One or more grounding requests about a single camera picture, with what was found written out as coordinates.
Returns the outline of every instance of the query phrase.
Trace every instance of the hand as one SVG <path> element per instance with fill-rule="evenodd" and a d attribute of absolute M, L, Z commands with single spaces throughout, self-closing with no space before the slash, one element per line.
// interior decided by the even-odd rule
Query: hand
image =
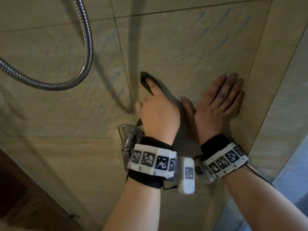
<path fill-rule="evenodd" d="M 149 94 L 142 103 L 135 104 L 143 123 L 145 136 L 172 145 L 180 127 L 179 109 L 167 99 L 151 78 L 147 77 L 145 81 L 153 95 Z"/>
<path fill-rule="evenodd" d="M 244 80 L 237 78 L 236 73 L 219 77 L 200 102 L 197 111 L 188 98 L 181 97 L 190 131 L 198 137 L 201 145 L 220 134 L 226 118 L 238 109 L 244 95 Z"/>

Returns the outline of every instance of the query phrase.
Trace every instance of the black wrist strap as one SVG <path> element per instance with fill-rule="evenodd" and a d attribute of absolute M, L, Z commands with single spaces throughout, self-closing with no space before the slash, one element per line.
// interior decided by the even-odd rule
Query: black wrist strap
<path fill-rule="evenodd" d="M 200 157 L 200 160 L 203 162 L 209 159 L 216 152 L 228 146 L 229 143 L 231 143 L 231 141 L 224 134 L 215 135 L 202 144 L 201 151 L 203 155 Z"/>
<path fill-rule="evenodd" d="M 152 137 L 148 137 L 148 136 L 144 136 L 140 143 L 142 145 L 148 145 L 148 146 L 153 146 L 153 147 L 159 147 L 159 148 L 164 148 L 164 149 L 168 149 L 171 150 L 171 145 L 163 143 L 155 138 Z M 164 185 L 164 181 L 165 178 L 164 177 L 159 177 L 159 176 L 155 176 L 155 175 L 148 175 L 145 173 L 141 173 L 138 171 L 134 171 L 134 170 L 129 170 L 127 177 L 130 177 L 134 180 L 136 180 L 137 182 L 140 182 L 144 185 L 147 186 L 151 186 L 153 188 L 157 188 L 160 189 L 163 185 Z"/>

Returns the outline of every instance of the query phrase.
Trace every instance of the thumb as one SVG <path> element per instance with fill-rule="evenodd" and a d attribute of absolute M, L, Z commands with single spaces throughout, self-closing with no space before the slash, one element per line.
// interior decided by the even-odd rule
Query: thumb
<path fill-rule="evenodd" d="M 190 99 L 188 99 L 187 97 L 183 97 L 183 96 L 181 97 L 181 103 L 184 106 L 187 120 L 189 122 L 192 122 L 194 120 L 194 115 L 196 112 L 196 109 L 193 103 L 190 101 Z"/>
<path fill-rule="evenodd" d="M 138 113 L 138 116 L 141 116 L 141 110 L 142 110 L 142 103 L 141 102 L 136 102 L 135 103 L 136 111 Z"/>

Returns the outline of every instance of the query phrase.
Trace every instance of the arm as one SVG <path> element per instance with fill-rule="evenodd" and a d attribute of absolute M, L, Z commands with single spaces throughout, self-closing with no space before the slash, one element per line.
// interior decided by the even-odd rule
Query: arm
<path fill-rule="evenodd" d="M 225 120 L 237 111 L 244 92 L 237 74 L 219 77 L 206 93 L 197 111 L 181 98 L 190 130 L 204 144 L 220 134 Z M 269 183 L 243 166 L 223 177 L 245 220 L 256 231 L 308 230 L 308 219 Z"/>
<path fill-rule="evenodd" d="M 252 230 L 308 230 L 308 218 L 247 167 L 234 170 L 223 180 Z"/>
<path fill-rule="evenodd" d="M 136 110 L 141 117 L 145 138 L 140 144 L 149 145 L 149 139 L 160 148 L 171 149 L 175 135 L 180 127 L 180 113 L 174 103 L 169 101 L 160 88 L 148 77 L 146 82 L 152 93 L 141 103 L 136 103 Z M 160 213 L 160 189 L 142 184 L 135 176 L 146 178 L 143 182 L 161 181 L 161 177 L 129 171 L 124 191 L 108 218 L 103 231 L 156 231 Z"/>
<path fill-rule="evenodd" d="M 158 230 L 160 189 L 128 178 L 103 231 Z"/>

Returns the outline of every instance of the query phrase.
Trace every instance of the shower hose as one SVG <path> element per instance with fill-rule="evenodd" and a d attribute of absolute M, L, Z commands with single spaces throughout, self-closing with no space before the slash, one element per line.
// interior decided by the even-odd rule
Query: shower hose
<path fill-rule="evenodd" d="M 17 69 L 9 65 L 3 58 L 0 57 L 0 70 L 6 73 L 8 76 L 13 79 L 28 85 L 30 87 L 41 89 L 45 91 L 63 91 L 70 88 L 73 88 L 80 84 L 89 74 L 91 65 L 92 65 L 92 57 L 93 57 L 93 42 L 92 42 L 92 34 L 89 19 L 87 17 L 87 12 L 84 7 L 83 0 L 74 0 L 75 7 L 77 9 L 80 24 L 83 31 L 84 38 L 84 46 L 85 46 L 85 60 L 81 71 L 77 76 L 72 78 L 69 81 L 61 82 L 61 83 L 47 83 L 38 81 L 36 79 L 30 78 L 25 74 L 19 72 Z"/>

